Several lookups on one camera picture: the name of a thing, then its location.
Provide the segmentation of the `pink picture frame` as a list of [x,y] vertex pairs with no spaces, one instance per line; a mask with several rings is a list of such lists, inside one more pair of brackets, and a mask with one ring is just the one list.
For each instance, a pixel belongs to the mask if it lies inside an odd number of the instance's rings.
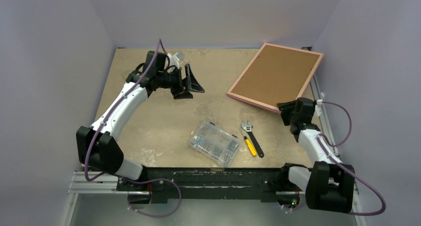
[[227,92],[227,96],[280,113],[278,103],[302,97],[324,55],[264,43]]

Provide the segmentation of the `yellow handled screwdriver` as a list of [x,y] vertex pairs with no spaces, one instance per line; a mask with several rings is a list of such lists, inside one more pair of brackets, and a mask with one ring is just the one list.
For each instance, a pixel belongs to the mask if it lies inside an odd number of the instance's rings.
[[249,149],[249,151],[250,151],[251,155],[252,155],[252,156],[257,156],[257,151],[256,151],[256,149],[254,148],[254,146],[253,146],[253,144],[251,143],[251,141],[249,140],[249,138],[245,135],[245,132],[244,132],[244,130],[243,130],[242,128],[240,128],[240,133],[242,134],[243,139],[244,139],[244,141],[245,141],[245,143],[246,143],[246,146],[247,146],[247,148]]

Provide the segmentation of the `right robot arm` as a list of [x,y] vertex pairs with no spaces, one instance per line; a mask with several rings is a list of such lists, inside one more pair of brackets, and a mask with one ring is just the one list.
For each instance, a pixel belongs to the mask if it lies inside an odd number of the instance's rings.
[[354,168],[345,164],[331,148],[334,146],[312,123],[316,108],[324,102],[300,97],[296,100],[278,103],[285,126],[306,151],[313,167],[291,166],[280,174],[279,184],[290,190],[294,186],[303,190],[308,208],[338,213],[350,213],[353,202]]

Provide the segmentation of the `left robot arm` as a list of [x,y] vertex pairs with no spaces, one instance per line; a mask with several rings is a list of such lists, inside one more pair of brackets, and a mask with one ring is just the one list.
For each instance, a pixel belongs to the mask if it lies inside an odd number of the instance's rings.
[[194,77],[189,64],[180,67],[184,55],[149,51],[145,62],[128,74],[118,97],[99,119],[76,132],[78,159],[86,168],[129,179],[137,191],[147,187],[143,166],[124,156],[118,138],[137,108],[159,88],[169,89],[174,99],[190,99],[205,90]]

